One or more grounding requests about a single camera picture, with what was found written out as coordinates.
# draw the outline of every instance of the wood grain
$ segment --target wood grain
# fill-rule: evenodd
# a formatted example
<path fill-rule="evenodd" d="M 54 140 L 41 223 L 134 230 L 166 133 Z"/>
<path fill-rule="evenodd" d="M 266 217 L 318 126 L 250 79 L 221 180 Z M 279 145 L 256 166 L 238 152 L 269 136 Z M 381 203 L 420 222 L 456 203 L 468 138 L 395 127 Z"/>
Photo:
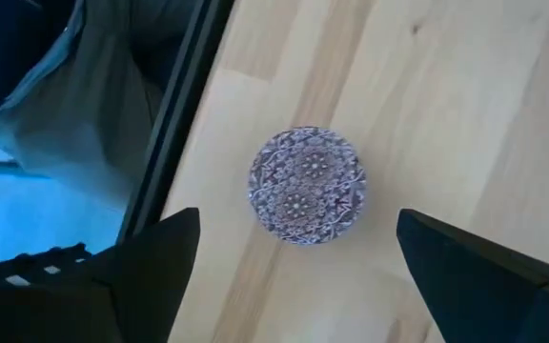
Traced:
<path fill-rule="evenodd" d="M 203 228 L 171 342 L 442 342 L 402 207 L 549 261 L 549 0 L 237 1 L 163 213 Z M 317 247 L 246 198 L 260 147 L 302 125 L 368 174 L 364 214 Z"/>

